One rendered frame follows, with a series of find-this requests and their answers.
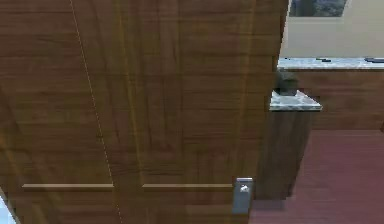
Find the brown marble-topped kitchen island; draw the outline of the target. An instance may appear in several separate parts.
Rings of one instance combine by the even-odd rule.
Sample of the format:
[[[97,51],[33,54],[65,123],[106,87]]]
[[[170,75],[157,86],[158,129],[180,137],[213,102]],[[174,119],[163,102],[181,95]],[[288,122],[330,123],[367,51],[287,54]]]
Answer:
[[[304,92],[272,93],[255,198],[285,200],[292,195],[311,132],[312,118],[322,105]]]

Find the brown marble-topped kitchen counter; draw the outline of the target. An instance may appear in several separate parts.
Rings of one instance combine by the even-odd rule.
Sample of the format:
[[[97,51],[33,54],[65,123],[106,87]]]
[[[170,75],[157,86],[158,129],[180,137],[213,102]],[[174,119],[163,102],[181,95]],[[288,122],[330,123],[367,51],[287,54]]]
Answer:
[[[282,58],[278,68],[294,72],[300,89],[323,106],[318,130],[384,130],[384,63],[364,58]]]

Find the tall brown wooden cupboard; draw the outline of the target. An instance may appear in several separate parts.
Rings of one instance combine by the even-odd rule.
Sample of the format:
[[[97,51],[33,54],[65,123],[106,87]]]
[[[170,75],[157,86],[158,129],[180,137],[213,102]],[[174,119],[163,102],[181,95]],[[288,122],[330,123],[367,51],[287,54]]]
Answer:
[[[289,0],[0,0],[16,224],[249,224]]]

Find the dark grey round pot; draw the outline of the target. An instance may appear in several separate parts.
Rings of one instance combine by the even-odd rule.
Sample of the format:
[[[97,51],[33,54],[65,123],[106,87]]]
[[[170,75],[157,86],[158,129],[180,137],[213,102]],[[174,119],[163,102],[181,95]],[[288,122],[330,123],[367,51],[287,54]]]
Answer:
[[[274,91],[281,96],[294,96],[298,90],[298,79],[294,72],[277,70]]]

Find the framed wall picture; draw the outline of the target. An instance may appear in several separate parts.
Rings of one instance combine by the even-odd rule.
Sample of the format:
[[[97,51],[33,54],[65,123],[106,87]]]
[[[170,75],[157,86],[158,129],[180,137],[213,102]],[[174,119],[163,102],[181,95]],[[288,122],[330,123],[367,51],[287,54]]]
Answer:
[[[292,0],[290,17],[341,17],[347,0]]]

